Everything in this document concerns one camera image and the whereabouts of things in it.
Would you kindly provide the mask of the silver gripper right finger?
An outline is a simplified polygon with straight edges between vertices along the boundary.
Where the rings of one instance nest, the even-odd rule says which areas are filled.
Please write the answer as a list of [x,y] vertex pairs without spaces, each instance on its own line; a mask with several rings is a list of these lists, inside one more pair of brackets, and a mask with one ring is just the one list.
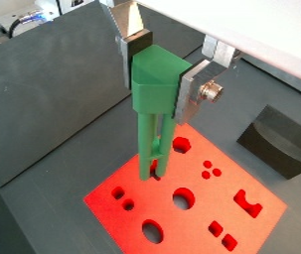
[[176,102],[174,120],[184,125],[199,112],[201,103],[216,102],[224,93],[217,84],[217,77],[240,59],[241,51],[205,35],[203,45],[204,58],[195,63],[180,75],[180,89]]

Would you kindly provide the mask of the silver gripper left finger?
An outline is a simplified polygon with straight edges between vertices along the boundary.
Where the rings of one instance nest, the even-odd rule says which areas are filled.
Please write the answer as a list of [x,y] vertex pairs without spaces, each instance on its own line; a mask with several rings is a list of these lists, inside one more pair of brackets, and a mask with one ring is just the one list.
[[134,0],[113,0],[110,14],[122,54],[125,85],[132,88],[133,57],[153,45],[153,33],[144,26],[138,3]]

